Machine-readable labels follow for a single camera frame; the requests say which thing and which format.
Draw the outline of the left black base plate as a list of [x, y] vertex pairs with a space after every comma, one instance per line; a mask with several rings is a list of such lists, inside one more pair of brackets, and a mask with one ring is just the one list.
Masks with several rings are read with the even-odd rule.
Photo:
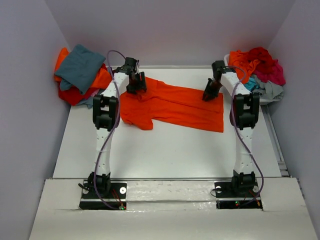
[[108, 193], [97, 196], [86, 180], [78, 184], [81, 188], [79, 208], [82, 210], [125, 211], [127, 209], [127, 182], [112, 181]]

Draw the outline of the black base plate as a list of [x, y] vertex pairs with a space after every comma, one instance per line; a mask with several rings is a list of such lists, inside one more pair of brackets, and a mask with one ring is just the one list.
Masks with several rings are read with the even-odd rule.
[[78, 184], [81, 188], [79, 208], [82, 210], [125, 211], [127, 209], [127, 182], [112, 181], [108, 193], [97, 196], [86, 180]]
[[263, 209], [260, 196], [257, 196], [259, 189], [256, 182], [253, 187], [235, 192], [232, 190], [231, 182], [218, 181], [210, 194], [216, 199], [218, 210], [239, 210], [239, 209]]

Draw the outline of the white laundry basket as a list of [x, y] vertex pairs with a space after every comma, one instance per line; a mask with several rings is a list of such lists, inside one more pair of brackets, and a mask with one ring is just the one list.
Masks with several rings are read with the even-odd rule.
[[[225, 65], [228, 65], [228, 63], [229, 63], [229, 56], [230, 56], [230, 54], [228, 53], [223, 57], [223, 61], [224, 61]], [[280, 101], [280, 99], [278, 99], [278, 98], [277, 99], [268, 99], [266, 95], [260, 96], [260, 98], [259, 98], [260, 105], [267, 105], [269, 103], [278, 102], [278, 101]]]

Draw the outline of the grey-blue bottom t shirt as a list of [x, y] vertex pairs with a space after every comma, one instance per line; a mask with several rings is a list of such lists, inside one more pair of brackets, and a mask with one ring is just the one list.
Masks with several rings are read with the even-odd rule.
[[88, 109], [91, 109], [93, 107], [93, 98], [94, 97], [89, 96], [88, 99], [82, 99], [76, 106], [86, 106]]

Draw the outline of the grey crumpled t shirt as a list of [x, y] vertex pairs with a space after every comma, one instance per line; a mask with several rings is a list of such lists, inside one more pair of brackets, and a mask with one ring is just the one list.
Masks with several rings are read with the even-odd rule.
[[254, 93], [258, 93], [260, 96], [266, 95], [266, 97], [270, 100], [281, 100], [284, 97], [284, 89], [282, 86], [274, 84], [270, 81], [266, 83], [261, 82], [255, 74], [253, 74], [251, 77], [255, 79], [257, 85], [259, 86], [258, 89], [253, 91]]

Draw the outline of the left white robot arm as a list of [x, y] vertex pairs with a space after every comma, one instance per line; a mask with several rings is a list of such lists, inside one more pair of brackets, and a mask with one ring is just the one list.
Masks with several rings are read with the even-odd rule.
[[111, 191], [110, 155], [113, 134], [120, 123], [120, 96], [146, 91], [145, 73], [139, 70], [139, 60], [126, 57], [124, 65], [112, 70], [108, 87], [93, 97], [92, 121], [96, 128], [96, 159], [87, 178], [86, 188], [104, 198]]

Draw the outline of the orange folded t shirt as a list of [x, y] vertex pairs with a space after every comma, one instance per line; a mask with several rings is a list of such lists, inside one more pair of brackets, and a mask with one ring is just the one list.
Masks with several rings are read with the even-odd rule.
[[[62, 48], [60, 50], [60, 53], [57, 57], [55, 68], [54, 68], [54, 80], [58, 82], [59, 84], [61, 83], [61, 78], [58, 76], [55, 76], [55, 71], [59, 68], [61, 65], [62, 61], [65, 59], [65, 57], [69, 54], [70, 52], [68, 51], [67, 48]], [[105, 62], [102, 64], [101, 68], [99, 69], [96, 78], [94, 82], [92, 83], [90, 88], [97, 88], [97, 89], [105, 89], [111, 82], [111, 76], [107, 71]]]

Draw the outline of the red crumpled t shirt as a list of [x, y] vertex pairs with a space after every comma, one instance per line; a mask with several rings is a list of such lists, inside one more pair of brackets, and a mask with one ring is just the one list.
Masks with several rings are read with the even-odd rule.
[[269, 54], [268, 50], [263, 47], [255, 47], [248, 51], [247, 59], [252, 62], [258, 60], [256, 70], [263, 74], [270, 74], [273, 72], [273, 67], [276, 61]]

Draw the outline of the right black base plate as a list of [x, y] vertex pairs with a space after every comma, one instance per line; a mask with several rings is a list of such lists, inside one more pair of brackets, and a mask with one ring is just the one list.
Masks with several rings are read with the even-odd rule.
[[216, 199], [218, 210], [239, 210], [239, 209], [263, 209], [260, 196], [257, 196], [259, 189], [256, 182], [253, 187], [235, 192], [232, 190], [231, 182], [218, 181], [210, 194]]

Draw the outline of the cyan crumpled t shirt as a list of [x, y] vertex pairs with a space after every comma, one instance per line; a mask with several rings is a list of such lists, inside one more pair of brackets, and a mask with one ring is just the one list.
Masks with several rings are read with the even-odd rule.
[[253, 92], [254, 90], [259, 88], [256, 80], [253, 77], [249, 78], [248, 82], [244, 84], [244, 87], [250, 92]]

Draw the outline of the red folded t shirt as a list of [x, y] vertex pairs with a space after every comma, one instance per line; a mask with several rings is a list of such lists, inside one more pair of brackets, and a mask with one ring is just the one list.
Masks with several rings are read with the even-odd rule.
[[69, 103], [71, 106], [76, 106], [82, 100], [88, 100], [90, 96], [97, 91], [98, 88], [91, 87], [87, 90], [85, 94], [81, 94], [80, 91], [76, 87], [72, 87], [68, 90], [60, 90], [58, 88], [58, 96], [60, 99]]

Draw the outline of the orange t shirt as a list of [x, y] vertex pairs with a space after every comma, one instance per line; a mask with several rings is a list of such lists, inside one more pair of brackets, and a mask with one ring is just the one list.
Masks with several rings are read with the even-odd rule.
[[[65, 57], [69, 54], [70, 52], [68, 51], [67, 48], [62, 48], [60, 50], [60, 53], [57, 57], [55, 68], [54, 68], [54, 80], [58, 82], [59, 84], [61, 83], [61, 78], [58, 76], [55, 76], [55, 71], [59, 68], [61, 65], [62, 61], [65, 59]], [[111, 76], [107, 71], [105, 62], [102, 64], [101, 68], [99, 69], [96, 78], [94, 82], [92, 83], [90, 88], [97, 88], [97, 89], [105, 89], [111, 82]]]
[[154, 128], [153, 120], [204, 131], [224, 131], [224, 96], [203, 101], [199, 89], [174, 86], [146, 78], [147, 90], [120, 95], [120, 117], [127, 125], [144, 131]]

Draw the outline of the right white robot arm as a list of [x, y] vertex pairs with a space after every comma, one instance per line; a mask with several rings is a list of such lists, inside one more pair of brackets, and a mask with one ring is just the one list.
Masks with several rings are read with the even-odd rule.
[[224, 87], [231, 96], [229, 119], [236, 134], [235, 164], [230, 181], [214, 184], [214, 196], [222, 198], [244, 198], [250, 192], [259, 190], [255, 169], [261, 170], [252, 153], [254, 128], [259, 120], [260, 96], [252, 93], [239, 79], [239, 67], [227, 66], [223, 60], [211, 65], [213, 78], [208, 79], [202, 99], [206, 102], [218, 98], [220, 88]]

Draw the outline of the pink folded t shirt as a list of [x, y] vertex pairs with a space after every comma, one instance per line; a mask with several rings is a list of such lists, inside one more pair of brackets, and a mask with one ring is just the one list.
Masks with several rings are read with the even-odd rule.
[[98, 95], [99, 92], [100, 92], [100, 90], [97, 89], [97, 90], [95, 90], [90, 96], [91, 96], [91, 97], [94, 97], [95, 95]]

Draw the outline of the magenta crumpled t shirt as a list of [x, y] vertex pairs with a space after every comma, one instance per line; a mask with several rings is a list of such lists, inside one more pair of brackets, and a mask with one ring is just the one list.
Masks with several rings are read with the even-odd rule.
[[256, 69], [253, 74], [263, 83], [272, 82], [279, 86], [286, 84], [283, 68], [277, 61], [272, 66], [271, 73], [262, 73]]

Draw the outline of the teal folded t shirt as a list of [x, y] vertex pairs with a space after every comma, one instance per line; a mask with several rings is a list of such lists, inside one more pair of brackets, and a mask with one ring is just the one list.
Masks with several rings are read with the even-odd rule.
[[72, 87], [84, 95], [94, 82], [106, 58], [81, 44], [77, 44], [64, 58], [54, 75], [61, 78], [59, 89], [67, 91]]

